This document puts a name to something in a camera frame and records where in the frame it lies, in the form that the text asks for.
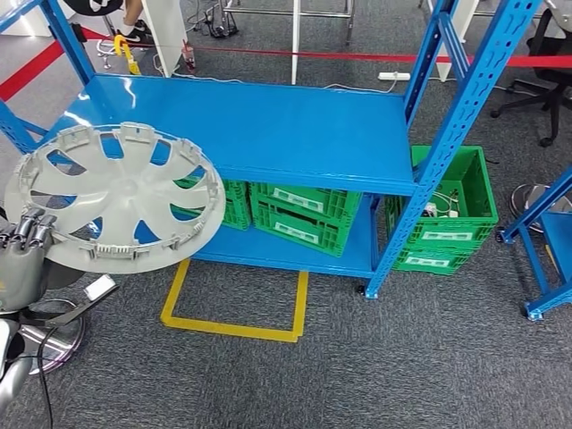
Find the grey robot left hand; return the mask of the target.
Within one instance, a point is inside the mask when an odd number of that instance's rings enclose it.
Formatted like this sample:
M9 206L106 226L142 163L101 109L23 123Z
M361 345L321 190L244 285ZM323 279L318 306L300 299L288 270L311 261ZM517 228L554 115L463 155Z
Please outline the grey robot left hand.
M43 296L45 260L54 243L57 220L44 209L32 208L17 223L1 230L1 312L15 313Z

